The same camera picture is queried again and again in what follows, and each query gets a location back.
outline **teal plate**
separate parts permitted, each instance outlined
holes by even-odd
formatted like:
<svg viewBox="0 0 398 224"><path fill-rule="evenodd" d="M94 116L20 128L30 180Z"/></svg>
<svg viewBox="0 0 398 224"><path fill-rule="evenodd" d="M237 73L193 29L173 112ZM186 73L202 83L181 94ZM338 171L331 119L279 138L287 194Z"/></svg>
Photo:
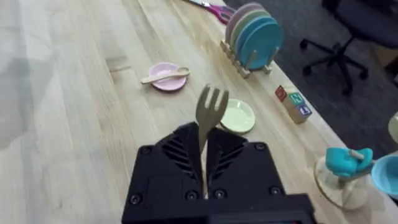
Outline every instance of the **teal plate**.
<svg viewBox="0 0 398 224"><path fill-rule="evenodd" d="M254 50L256 57L248 69L259 69L265 66L276 48L280 48L283 41L283 30L277 23L260 25L244 41L241 53L238 56L242 65L245 65Z"/></svg>
<svg viewBox="0 0 398 224"><path fill-rule="evenodd" d="M276 23L275 19L271 16L260 16L249 22L239 34L238 38L236 39L234 47L235 55L239 55L241 53L241 48L243 46L244 41L250 34L256 30L259 26L265 23L273 22Z"/></svg>

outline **letter block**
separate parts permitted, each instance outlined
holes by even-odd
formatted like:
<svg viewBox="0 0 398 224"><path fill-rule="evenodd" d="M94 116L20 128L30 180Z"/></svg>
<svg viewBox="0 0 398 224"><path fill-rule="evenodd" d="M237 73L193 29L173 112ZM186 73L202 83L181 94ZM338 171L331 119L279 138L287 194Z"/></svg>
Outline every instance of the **letter block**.
<svg viewBox="0 0 398 224"><path fill-rule="evenodd" d="M279 85L275 94L285 106L294 123L301 124L312 114L311 109L305 104L304 97L294 86Z"/></svg>
<svg viewBox="0 0 398 224"><path fill-rule="evenodd" d="M304 123L307 118L312 114L311 109L306 105L298 105L292 110L288 110L290 118L296 124Z"/></svg>

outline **office chair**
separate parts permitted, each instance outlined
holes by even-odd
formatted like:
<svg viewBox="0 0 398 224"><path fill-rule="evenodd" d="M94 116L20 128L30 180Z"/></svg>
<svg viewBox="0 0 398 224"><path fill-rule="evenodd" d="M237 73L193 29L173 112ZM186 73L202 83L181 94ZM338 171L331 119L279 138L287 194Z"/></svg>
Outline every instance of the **office chair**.
<svg viewBox="0 0 398 224"><path fill-rule="evenodd" d="M326 57L303 67L303 74L311 74L313 66L327 63L327 67L330 67L336 63L340 67L346 83L343 94L350 96L353 91L353 81L347 69L347 64L360 69L359 77L362 80L367 79L368 69L345 55L347 47L354 39L359 39L375 42L387 48L398 48L398 21L372 9L359 0L323 0L322 4L348 28L351 37L345 44L336 43L332 48L303 39L300 43L301 49L306 49L308 45L312 45L328 54Z"/></svg>

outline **gray carpet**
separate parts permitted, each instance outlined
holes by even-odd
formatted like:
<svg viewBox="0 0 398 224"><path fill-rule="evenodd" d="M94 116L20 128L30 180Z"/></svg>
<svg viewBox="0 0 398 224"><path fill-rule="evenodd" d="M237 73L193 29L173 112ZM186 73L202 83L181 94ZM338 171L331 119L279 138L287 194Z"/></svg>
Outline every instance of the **gray carpet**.
<svg viewBox="0 0 398 224"><path fill-rule="evenodd" d="M224 0L238 8L250 0ZM326 9L320 0L256 0L284 28L284 44L276 62L297 88L307 97L333 128L335 133L352 149L370 147L375 158L398 150L390 137L387 124L398 111L398 88L390 81L377 63L368 43L355 40L347 55L368 66L369 78L359 79L359 70L350 69L354 91L350 98L341 94L342 76L337 66L313 68L309 77L302 75L302 67L323 52L309 46L302 52L300 41L305 37L323 45L332 46L349 38L349 32Z"/></svg>

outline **wooden fork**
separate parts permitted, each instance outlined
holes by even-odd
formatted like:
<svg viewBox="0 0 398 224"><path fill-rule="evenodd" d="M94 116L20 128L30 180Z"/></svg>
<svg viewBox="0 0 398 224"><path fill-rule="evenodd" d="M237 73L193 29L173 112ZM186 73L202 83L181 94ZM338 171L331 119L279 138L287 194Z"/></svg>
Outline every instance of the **wooden fork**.
<svg viewBox="0 0 398 224"><path fill-rule="evenodd" d="M229 92L226 90L220 101L220 105L216 110L216 102L220 89L215 88L210 98L209 106L206 107L206 99L208 98L210 86L206 85L202 90L197 104L197 121L199 125L199 150L203 152L207 140L207 133L214 128L223 118L226 106L228 104Z"/></svg>

